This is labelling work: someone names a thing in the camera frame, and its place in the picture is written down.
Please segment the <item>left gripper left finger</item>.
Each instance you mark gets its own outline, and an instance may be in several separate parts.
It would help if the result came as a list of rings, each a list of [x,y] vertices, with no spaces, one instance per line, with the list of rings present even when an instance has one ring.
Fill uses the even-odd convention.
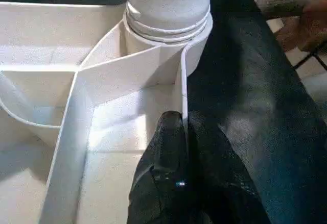
[[[188,151],[181,114],[161,115],[139,160],[130,193],[128,223],[189,223]]]

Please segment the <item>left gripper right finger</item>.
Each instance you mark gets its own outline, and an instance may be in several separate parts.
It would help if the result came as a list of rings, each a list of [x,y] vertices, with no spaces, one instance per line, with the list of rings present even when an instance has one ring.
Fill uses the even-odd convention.
[[[189,113],[189,150],[202,223],[270,223],[244,163],[212,118]]]

